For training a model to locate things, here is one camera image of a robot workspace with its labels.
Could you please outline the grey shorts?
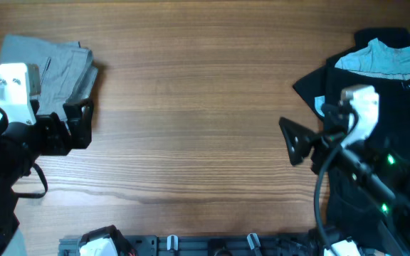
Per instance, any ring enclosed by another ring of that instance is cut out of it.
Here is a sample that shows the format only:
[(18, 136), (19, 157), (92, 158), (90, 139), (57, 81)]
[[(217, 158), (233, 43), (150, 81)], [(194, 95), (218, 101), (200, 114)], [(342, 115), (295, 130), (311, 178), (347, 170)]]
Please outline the grey shorts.
[(52, 43), (39, 38), (7, 35), (0, 63), (28, 63), (39, 67), (41, 93), (39, 114), (55, 112), (66, 120), (63, 105), (90, 96), (98, 74), (93, 52), (78, 41)]

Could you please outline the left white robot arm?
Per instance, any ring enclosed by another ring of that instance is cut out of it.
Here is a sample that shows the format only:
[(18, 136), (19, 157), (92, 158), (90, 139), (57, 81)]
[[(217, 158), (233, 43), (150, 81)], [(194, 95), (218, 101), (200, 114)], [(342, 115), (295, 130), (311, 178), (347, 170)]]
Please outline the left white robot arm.
[(12, 186), (35, 171), (43, 186), (46, 177), (36, 163), (39, 156), (66, 156), (73, 149), (85, 149), (92, 141), (91, 99), (65, 103), (66, 121), (56, 113), (37, 115), (35, 124), (10, 122), (0, 108), (0, 255), (4, 254), (19, 227), (14, 214), (18, 199), (42, 198), (44, 193), (17, 193)]

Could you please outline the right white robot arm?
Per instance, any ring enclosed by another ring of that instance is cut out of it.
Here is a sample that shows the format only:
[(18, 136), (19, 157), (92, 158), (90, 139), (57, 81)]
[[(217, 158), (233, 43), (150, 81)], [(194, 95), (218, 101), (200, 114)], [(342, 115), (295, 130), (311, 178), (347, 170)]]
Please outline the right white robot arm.
[(316, 174), (313, 207), (317, 231), (325, 248), (333, 255), (332, 246), (320, 213), (320, 190), (324, 176), (337, 170), (360, 191), (377, 211), (376, 234), (385, 252), (410, 255), (410, 162), (391, 149), (377, 151), (364, 139), (375, 127), (373, 107), (344, 103), (326, 105), (333, 117), (347, 115), (347, 126), (337, 125), (315, 133), (290, 119), (280, 118), (280, 129), (293, 166), (306, 156), (312, 159)]

